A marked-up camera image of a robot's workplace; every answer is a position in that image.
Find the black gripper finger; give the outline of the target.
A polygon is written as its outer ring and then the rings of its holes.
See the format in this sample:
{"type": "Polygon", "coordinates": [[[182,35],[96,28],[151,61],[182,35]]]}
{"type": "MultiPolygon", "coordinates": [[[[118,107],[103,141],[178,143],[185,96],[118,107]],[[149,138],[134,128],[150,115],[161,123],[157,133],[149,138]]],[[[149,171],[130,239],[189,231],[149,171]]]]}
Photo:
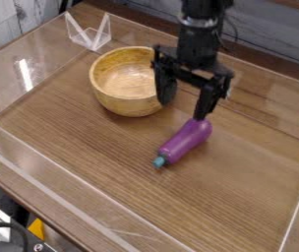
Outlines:
{"type": "Polygon", "coordinates": [[[218,100],[228,94],[224,81],[218,78],[211,78],[203,85],[199,92],[199,97],[195,105],[193,118],[203,120],[209,113],[213,112],[218,100]]]}
{"type": "Polygon", "coordinates": [[[175,98],[178,81],[175,72],[162,63],[154,62],[157,97],[162,105],[167,105],[175,98]]]}

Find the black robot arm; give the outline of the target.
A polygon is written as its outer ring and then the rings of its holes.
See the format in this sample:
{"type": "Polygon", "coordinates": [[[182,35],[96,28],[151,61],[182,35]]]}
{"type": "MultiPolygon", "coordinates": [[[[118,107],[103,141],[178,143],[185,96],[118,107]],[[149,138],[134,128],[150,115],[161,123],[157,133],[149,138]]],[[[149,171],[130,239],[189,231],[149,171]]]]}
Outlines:
{"type": "Polygon", "coordinates": [[[193,119],[202,121],[226,98],[234,71],[218,61],[226,10],[234,0],[182,0],[178,45],[154,46],[151,67],[157,97],[167,105],[177,95],[178,81],[199,88],[193,119]]]}

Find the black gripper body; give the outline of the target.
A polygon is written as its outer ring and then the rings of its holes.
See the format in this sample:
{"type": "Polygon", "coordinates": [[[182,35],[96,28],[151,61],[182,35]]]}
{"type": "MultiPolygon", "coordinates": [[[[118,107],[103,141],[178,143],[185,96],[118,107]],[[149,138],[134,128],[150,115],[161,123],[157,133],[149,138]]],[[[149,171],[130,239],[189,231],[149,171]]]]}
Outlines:
{"type": "Polygon", "coordinates": [[[211,78],[218,78],[229,91],[234,71],[218,61],[218,50],[224,45],[222,30],[224,16],[205,20],[183,17],[178,46],[157,44],[153,63],[162,63],[171,68],[177,81],[182,80],[202,88],[211,78]]]}

